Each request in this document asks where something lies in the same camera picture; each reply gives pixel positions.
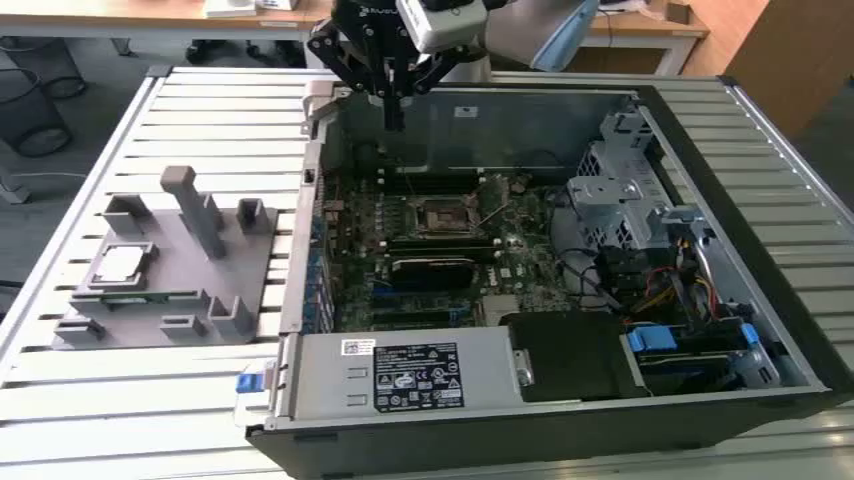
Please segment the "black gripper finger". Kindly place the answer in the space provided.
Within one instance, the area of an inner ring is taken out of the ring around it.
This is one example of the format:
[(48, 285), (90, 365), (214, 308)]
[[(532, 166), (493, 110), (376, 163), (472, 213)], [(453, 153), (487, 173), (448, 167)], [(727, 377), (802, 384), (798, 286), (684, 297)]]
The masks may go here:
[(387, 61), (368, 59), (337, 30), (332, 20), (317, 25), (310, 34), (308, 49), (353, 91), (377, 98), (384, 128), (392, 131), (393, 93), (385, 70)]
[(468, 48), (455, 47), (431, 54), (411, 65), (412, 56), (393, 59), (393, 130), (404, 129), (403, 99), (428, 93), (452, 68), (468, 59)]

